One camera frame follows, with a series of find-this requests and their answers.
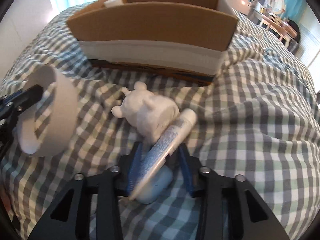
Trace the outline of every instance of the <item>white wall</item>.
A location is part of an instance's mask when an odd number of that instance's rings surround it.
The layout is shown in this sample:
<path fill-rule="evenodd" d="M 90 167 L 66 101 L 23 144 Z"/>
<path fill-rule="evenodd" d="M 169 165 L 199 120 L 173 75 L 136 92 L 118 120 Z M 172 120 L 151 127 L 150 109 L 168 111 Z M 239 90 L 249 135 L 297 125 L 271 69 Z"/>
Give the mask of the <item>white wall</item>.
<path fill-rule="evenodd" d="M 317 93 L 320 91 L 320 54 L 316 56 L 308 70 L 310 71 L 313 83 L 315 85 L 315 91 Z"/>
<path fill-rule="evenodd" d="M 0 22 L 0 79 L 15 59 L 56 15 L 50 0 L 15 0 Z"/>
<path fill-rule="evenodd" d="M 300 24 L 305 26 L 308 31 L 320 41 L 320 23 L 309 5 L 307 5 L 301 17 Z"/>

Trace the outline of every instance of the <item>round mirror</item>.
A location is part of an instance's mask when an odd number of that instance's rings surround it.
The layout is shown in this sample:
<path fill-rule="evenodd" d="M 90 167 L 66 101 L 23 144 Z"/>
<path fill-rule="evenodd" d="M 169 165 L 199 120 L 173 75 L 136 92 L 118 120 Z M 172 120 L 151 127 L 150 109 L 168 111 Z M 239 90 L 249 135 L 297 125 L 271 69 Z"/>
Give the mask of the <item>round mirror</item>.
<path fill-rule="evenodd" d="M 277 15 L 285 9 L 284 0 L 267 0 L 267 4 L 272 8 L 271 12 Z"/>

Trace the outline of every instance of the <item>bed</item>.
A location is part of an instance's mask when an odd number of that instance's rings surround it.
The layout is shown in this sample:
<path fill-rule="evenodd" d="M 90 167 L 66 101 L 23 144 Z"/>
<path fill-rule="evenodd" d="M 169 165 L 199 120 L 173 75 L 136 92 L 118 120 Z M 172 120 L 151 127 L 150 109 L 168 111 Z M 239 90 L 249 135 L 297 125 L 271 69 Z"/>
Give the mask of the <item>bed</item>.
<path fill-rule="evenodd" d="M 300 60 L 272 33 L 237 13 L 239 23 L 228 57 L 209 86 L 148 73 L 92 68 L 65 23 L 83 6 L 55 17 L 18 57 L 2 84 L 2 95 L 13 93 L 36 68 L 49 64 L 78 90 L 77 127 L 65 152 L 29 158 L 15 139 L 1 162 L 1 176 L 20 221 L 21 237 L 27 239 L 74 174 L 101 173 L 141 139 L 126 120 L 111 114 L 122 96 L 121 88 L 132 90 L 140 80 L 152 92 L 172 98 L 180 110 L 189 107 L 196 111 L 199 122 L 185 141 L 190 153 L 220 175 L 245 175 L 290 239 L 299 239 L 320 207 L 320 112 L 311 76 Z M 39 138 L 50 120 L 53 94 L 54 85 L 37 107 Z M 187 194 L 177 170 L 156 202 L 120 202 L 124 238 L 194 239 L 199 209 L 199 200 Z"/>

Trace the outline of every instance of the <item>toothpaste tube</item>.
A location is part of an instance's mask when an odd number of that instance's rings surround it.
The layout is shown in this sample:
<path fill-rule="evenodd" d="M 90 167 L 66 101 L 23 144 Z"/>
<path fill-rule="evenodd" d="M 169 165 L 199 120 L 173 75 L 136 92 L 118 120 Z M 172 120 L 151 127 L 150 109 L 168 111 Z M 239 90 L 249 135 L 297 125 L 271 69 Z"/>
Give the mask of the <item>toothpaste tube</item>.
<path fill-rule="evenodd" d="M 187 108 L 162 134 L 157 143 L 151 148 L 142 160 L 137 184 L 129 196 L 134 200 L 148 185 L 165 163 L 165 158 L 171 155 L 191 132 L 197 122 L 196 113 Z"/>

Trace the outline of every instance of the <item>blue gripper pad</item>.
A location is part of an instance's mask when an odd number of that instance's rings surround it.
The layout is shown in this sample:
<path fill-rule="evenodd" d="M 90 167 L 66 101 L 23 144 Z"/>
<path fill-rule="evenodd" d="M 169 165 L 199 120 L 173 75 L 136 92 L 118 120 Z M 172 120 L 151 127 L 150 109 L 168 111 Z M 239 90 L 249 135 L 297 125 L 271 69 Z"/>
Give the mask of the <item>blue gripper pad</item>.
<path fill-rule="evenodd" d="M 180 168 L 183 175 L 183 182 L 186 185 L 186 189 L 190 195 L 193 195 L 194 187 L 192 183 L 192 173 L 190 171 L 189 165 L 187 163 L 185 154 L 183 152 L 183 148 L 179 146 L 178 148 L 178 155 L 179 155 L 179 163 Z"/>
<path fill-rule="evenodd" d="M 128 185 L 126 189 L 128 195 L 130 195 L 130 193 L 133 191 L 134 186 L 136 185 L 137 179 L 140 174 L 141 155 L 142 155 L 142 143 L 139 143 L 128 172 Z"/>

